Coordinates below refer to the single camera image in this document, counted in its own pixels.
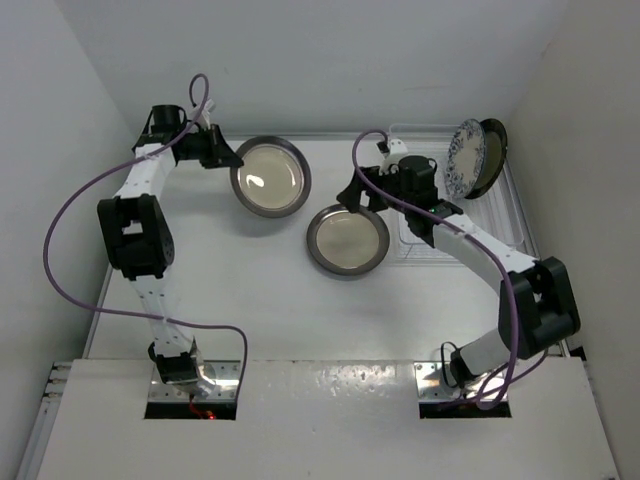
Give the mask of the grey rim plate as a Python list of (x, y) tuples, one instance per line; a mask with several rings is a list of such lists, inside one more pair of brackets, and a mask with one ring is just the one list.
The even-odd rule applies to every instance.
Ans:
[(297, 212), (307, 201), (312, 175), (303, 153), (277, 136), (246, 140), (236, 154), (243, 161), (230, 170), (231, 187), (239, 202), (255, 215), (276, 219)]
[(319, 211), (305, 235), (310, 258), (325, 271), (343, 277), (366, 275), (385, 259), (390, 233), (385, 221), (360, 206), (351, 213), (341, 204)]

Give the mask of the blue floral plate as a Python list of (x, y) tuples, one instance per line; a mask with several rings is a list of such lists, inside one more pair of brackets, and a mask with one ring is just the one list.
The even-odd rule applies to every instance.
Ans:
[(466, 197), (480, 177), (486, 160), (486, 137), (481, 123), (467, 119), (456, 129), (447, 153), (445, 188), (452, 199)]

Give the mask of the brown striped rim plate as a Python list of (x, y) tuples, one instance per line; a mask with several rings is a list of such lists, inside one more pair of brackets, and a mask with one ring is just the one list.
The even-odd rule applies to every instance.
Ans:
[(486, 158), (478, 180), (465, 199), (477, 199), (485, 195), (502, 172), (508, 151), (508, 135), (504, 124), (495, 118), (481, 121), (485, 133)]

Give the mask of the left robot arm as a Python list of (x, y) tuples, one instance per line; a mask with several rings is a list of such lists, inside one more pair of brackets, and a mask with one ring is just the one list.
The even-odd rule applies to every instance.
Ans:
[(205, 169), (242, 166), (211, 122), (213, 108), (212, 100), (191, 112), (176, 105), (154, 106), (133, 148), (137, 163), (114, 196), (97, 206), (109, 262), (130, 282), (149, 317), (149, 357), (164, 384), (192, 398), (210, 395), (216, 379), (192, 330), (170, 320), (177, 305), (171, 281), (175, 245), (160, 196), (181, 161), (197, 161)]

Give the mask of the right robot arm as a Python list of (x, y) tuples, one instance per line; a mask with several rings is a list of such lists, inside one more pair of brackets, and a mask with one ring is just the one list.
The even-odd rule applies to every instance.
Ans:
[(337, 200), (351, 213), (361, 209), (363, 196), (371, 212), (396, 210), (416, 237), (454, 257), (498, 295), (497, 326), (455, 349), (449, 372), (458, 389), (499, 368), (511, 380), (517, 360), (580, 330), (567, 268), (555, 257), (536, 259), (514, 250), (482, 230), (460, 207), (440, 197), (435, 172), (434, 160), (421, 156), (406, 156), (387, 173), (356, 166)]

